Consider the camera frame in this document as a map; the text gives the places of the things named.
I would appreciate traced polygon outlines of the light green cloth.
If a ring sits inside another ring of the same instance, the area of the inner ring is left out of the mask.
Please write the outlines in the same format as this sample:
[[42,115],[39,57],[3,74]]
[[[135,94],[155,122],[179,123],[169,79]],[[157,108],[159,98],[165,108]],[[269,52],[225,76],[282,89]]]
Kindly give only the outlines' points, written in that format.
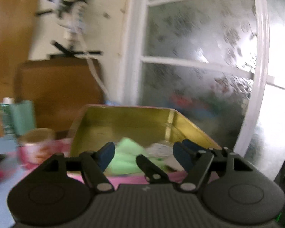
[[128,174],[141,174],[142,171],[136,164],[136,157],[143,155],[161,170],[167,167],[162,160],[151,156],[147,150],[134,140],[124,137],[115,145],[115,155],[106,169],[110,176],[122,176]]

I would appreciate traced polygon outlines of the green patterned tissue pack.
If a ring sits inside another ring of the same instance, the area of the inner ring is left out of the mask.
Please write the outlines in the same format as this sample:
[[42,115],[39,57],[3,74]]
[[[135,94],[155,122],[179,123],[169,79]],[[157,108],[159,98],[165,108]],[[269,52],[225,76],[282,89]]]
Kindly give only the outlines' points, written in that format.
[[169,171],[183,171],[184,168],[173,156],[173,143],[168,141],[159,141],[146,148],[150,157],[156,158]]

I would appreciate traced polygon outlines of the pink macaron biscuit tin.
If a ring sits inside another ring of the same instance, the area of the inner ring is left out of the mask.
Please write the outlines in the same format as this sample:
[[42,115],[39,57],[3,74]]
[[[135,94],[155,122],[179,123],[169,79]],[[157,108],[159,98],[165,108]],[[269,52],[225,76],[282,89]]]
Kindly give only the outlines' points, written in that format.
[[[98,151],[107,142],[115,145],[124,137],[145,149],[159,141],[170,143],[189,139],[203,148],[221,147],[204,131],[174,109],[86,105],[72,123],[68,135],[57,140],[66,156],[76,157],[83,151]],[[141,174],[110,176],[114,188],[120,184],[146,184]]]

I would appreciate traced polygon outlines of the pink white snack can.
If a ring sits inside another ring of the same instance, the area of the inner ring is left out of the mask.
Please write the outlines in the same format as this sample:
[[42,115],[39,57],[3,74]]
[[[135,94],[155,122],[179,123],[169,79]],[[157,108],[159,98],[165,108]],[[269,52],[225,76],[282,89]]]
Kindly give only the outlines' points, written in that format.
[[37,128],[17,140],[17,155],[21,166],[30,170],[54,154],[55,133],[52,129]]

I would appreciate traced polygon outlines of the teal plastic cup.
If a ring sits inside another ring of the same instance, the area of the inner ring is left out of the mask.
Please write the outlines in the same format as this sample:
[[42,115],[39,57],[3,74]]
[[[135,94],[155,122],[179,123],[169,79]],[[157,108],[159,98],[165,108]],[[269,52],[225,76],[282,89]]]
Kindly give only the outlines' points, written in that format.
[[12,104],[10,108],[17,137],[36,128],[34,104],[31,100],[23,100]]

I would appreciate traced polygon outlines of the white frosted glass door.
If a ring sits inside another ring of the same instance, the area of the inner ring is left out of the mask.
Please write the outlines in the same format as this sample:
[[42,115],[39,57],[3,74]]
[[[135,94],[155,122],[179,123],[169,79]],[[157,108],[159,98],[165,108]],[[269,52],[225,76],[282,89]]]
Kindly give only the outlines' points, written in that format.
[[122,101],[172,108],[274,179],[285,160],[285,0],[130,0]]

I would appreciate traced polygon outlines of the green drink carton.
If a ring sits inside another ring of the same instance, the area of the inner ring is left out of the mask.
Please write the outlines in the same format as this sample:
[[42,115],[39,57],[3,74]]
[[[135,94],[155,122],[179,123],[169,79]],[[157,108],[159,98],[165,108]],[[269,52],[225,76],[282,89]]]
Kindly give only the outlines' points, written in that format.
[[4,97],[0,103],[0,120],[2,123],[2,130],[5,139],[15,138],[15,129],[12,117],[12,105],[14,98]]

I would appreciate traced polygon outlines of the blue pig print tablecloth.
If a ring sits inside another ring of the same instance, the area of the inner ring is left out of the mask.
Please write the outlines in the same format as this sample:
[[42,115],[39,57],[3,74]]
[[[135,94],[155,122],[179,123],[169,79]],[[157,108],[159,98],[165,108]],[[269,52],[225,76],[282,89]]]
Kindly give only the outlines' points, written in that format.
[[[7,140],[3,137],[0,138],[0,153],[15,152],[16,148],[16,140]],[[7,207],[6,199],[9,191],[31,171],[18,164],[16,157],[11,158],[10,161],[14,164],[12,173],[0,181],[0,227],[12,227],[15,224]]]

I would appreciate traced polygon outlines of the white power adapter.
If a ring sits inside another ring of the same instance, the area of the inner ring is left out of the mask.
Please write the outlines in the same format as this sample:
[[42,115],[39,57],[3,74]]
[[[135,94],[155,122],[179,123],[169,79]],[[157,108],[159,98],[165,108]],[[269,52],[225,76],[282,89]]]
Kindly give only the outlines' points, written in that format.
[[67,7],[61,13],[61,18],[57,19],[57,24],[65,28],[65,38],[70,42],[77,42],[78,35],[82,35],[85,30],[84,14],[87,4],[84,1],[77,1]]

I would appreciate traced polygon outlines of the brown wood pattern sheet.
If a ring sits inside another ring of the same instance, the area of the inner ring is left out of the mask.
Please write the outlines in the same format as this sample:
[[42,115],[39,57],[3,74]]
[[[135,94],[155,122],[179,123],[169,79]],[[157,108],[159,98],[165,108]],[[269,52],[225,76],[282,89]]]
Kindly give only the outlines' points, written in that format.
[[29,58],[37,7],[38,0],[0,0],[0,103],[14,96],[16,70]]

